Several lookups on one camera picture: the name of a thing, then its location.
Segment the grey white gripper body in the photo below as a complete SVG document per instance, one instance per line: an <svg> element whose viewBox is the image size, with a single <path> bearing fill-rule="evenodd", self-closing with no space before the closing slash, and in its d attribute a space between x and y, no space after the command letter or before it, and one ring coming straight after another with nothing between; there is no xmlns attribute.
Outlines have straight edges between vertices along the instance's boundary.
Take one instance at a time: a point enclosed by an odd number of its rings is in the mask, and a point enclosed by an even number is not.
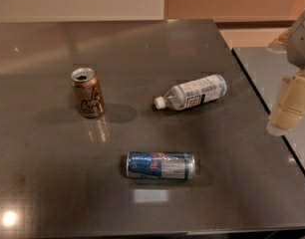
<svg viewBox="0 0 305 239"><path fill-rule="evenodd" d="M287 42L287 60L290 64L305 69L305 11L291 27Z"/></svg>

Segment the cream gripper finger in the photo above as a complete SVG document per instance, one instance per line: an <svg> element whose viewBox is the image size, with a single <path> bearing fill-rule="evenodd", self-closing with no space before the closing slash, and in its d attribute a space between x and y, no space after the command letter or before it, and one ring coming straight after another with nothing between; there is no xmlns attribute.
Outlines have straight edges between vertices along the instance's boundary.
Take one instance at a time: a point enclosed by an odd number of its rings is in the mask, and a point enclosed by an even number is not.
<svg viewBox="0 0 305 239"><path fill-rule="evenodd" d="M282 79L269 115L267 131L275 136L293 129L305 116L305 70Z"/></svg>
<svg viewBox="0 0 305 239"><path fill-rule="evenodd" d="M266 49L269 52L276 54L286 53L290 31L290 28L283 31L278 37L276 37L272 42L267 45Z"/></svg>

